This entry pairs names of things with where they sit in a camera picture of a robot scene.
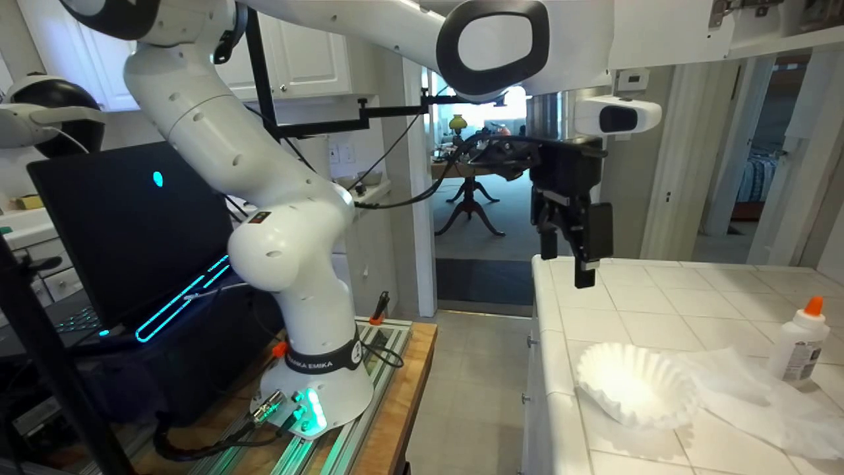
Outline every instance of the white table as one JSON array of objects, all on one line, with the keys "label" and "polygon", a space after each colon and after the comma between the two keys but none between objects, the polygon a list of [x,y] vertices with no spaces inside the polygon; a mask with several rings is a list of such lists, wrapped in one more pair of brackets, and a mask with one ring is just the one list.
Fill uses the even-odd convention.
[{"label": "white table", "polygon": [[733,347],[766,358],[781,321],[827,295],[835,335],[812,399],[844,411],[844,288],[812,269],[604,259],[575,291],[574,259],[534,262],[538,319],[525,399],[525,472],[596,475],[841,475],[844,463],[783,453],[703,411],[691,431],[630,431],[575,391],[574,361],[593,344],[654,350]]}]

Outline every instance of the wooden table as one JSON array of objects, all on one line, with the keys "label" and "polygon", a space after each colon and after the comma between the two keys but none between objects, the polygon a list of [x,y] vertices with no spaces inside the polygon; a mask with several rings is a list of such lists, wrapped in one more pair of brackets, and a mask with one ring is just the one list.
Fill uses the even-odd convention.
[{"label": "wooden table", "polygon": [[479,192],[485,195],[490,203],[498,203],[498,197],[494,197],[494,195],[483,188],[483,182],[479,182],[480,174],[496,174],[496,171],[490,171],[490,170],[485,170],[485,166],[480,166],[480,163],[468,163],[468,162],[457,162],[452,170],[447,170],[443,162],[434,162],[434,163],[430,163],[430,174],[434,174],[434,179],[439,179],[439,178],[463,178],[463,179],[464,179],[464,182],[459,186],[457,195],[448,197],[448,203],[457,203],[459,197],[463,197],[463,201],[454,207],[448,222],[447,222],[436,234],[443,234],[443,233],[457,222],[459,215],[468,215],[468,222],[473,220],[473,215],[479,215],[480,222],[485,224],[485,230],[490,230],[494,234],[505,237],[505,233],[494,226],[494,222],[485,216],[483,207],[475,201],[475,189],[479,189]]},{"label": "wooden table", "polygon": [[[406,468],[405,452],[406,452],[406,444],[418,419],[418,410],[423,401],[423,391],[428,382],[428,373],[436,350],[436,335],[439,335],[436,325],[419,325],[419,321],[413,325],[413,335],[405,348],[405,366],[395,370],[388,382],[388,391],[370,426],[370,432],[357,453],[353,472],[361,472],[361,475],[405,472]],[[220,440],[232,428],[232,423],[237,423],[248,411],[248,401],[257,393],[257,382],[260,381],[252,377],[248,386],[243,386],[232,399],[220,405],[220,410],[211,410],[210,416],[204,416],[199,426],[173,431],[173,440],[178,445],[202,445],[202,444]],[[308,465],[308,468],[319,468],[319,460],[328,457],[330,440],[324,444],[324,438],[319,438],[323,445],[315,453],[316,465]],[[243,472],[243,475],[272,472],[282,448],[286,448],[286,440],[248,448],[248,453],[235,465],[232,472]],[[140,475],[178,475],[178,472],[187,472],[187,468],[191,465],[166,463],[157,452],[144,452],[140,457],[134,457],[134,469]]]}]

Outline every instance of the cyan light strip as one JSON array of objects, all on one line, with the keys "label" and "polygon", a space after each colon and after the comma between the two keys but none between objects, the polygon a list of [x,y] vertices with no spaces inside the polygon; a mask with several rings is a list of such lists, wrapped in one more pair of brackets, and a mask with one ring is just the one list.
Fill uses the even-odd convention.
[{"label": "cyan light strip", "polygon": [[178,294],[169,304],[165,304],[148,321],[144,321],[134,331],[134,341],[148,344],[157,333],[162,333],[162,325],[154,331],[154,335],[145,335],[148,327],[154,327],[178,300],[183,300],[195,284],[202,284],[206,275],[195,278],[183,294]]},{"label": "cyan light strip", "polygon": [[179,308],[175,308],[159,327],[154,327],[150,335],[138,335],[134,333],[134,341],[140,344],[150,344],[169,321],[175,321],[186,308],[191,306],[191,300],[186,298]]},{"label": "cyan light strip", "polygon": [[204,283],[204,291],[211,288],[228,269],[232,269],[232,267],[228,265],[216,275],[211,275],[211,279]]},{"label": "cyan light strip", "polygon": [[187,306],[191,306],[191,298],[186,298],[191,291],[195,291],[195,284],[206,283],[206,288],[211,288],[228,269],[232,269],[232,265],[228,265],[231,257],[224,254],[221,259],[216,259],[202,278],[195,278],[183,294],[178,294],[173,300],[166,300],[148,321],[144,321],[138,331],[134,331],[134,341],[138,344],[150,344],[169,321],[175,321]]},{"label": "cyan light strip", "polygon": [[221,257],[220,262],[213,262],[213,265],[210,267],[210,271],[213,271],[213,269],[221,267],[224,262],[231,262],[231,257]]}]

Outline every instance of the gray floor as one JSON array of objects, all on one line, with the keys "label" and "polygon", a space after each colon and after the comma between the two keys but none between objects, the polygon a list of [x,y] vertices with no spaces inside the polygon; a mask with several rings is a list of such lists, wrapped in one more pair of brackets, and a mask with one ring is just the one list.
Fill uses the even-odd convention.
[{"label": "gray floor", "polygon": [[758,222],[733,222],[733,234],[699,234],[691,262],[745,265],[755,244]]},{"label": "gray floor", "polygon": [[415,475],[519,472],[529,321],[439,314],[436,361],[409,444]]}]

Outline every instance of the robotic arm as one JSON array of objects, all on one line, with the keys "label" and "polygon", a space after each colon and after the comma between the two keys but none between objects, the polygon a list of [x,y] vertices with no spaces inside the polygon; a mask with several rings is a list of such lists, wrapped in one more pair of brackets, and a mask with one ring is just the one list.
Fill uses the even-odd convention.
[{"label": "robotic arm", "polygon": [[34,75],[0,101],[0,149],[37,145],[51,159],[93,153],[101,151],[103,121],[82,87]]},{"label": "robotic arm", "polygon": [[[211,68],[210,59],[235,14],[232,3],[64,0],[64,6],[103,35],[138,39],[138,52],[125,68],[134,101],[211,188],[261,208],[231,237],[235,271],[278,298],[290,341],[286,361],[261,377],[260,401],[278,393],[298,401],[301,416],[293,432],[306,438],[359,416],[370,407],[372,382],[361,366],[348,288],[330,265],[332,244],[351,222],[351,195],[289,155]],[[243,6],[364,36],[440,71],[459,92],[475,97],[544,77],[550,64],[550,7],[534,0],[464,3],[448,19],[409,0],[243,0]]]}]

